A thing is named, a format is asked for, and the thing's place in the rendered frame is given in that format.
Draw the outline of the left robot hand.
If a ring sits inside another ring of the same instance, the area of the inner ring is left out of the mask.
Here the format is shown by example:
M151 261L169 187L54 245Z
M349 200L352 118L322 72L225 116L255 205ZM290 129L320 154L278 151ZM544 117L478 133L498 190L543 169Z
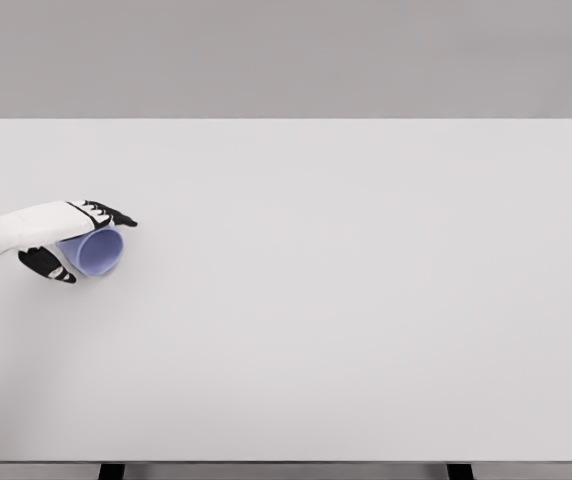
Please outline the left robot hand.
M119 210L93 200L58 200L30 206L0 217L0 250L15 250L20 262L38 275L74 284L76 277L48 249L108 226L135 227Z

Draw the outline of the lavender plastic cup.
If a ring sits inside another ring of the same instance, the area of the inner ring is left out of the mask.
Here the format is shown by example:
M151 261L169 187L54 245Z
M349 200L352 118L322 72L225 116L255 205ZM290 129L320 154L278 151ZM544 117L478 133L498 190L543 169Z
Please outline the lavender plastic cup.
M56 246L78 271L94 277L108 273L120 262L125 243L116 229L105 227Z

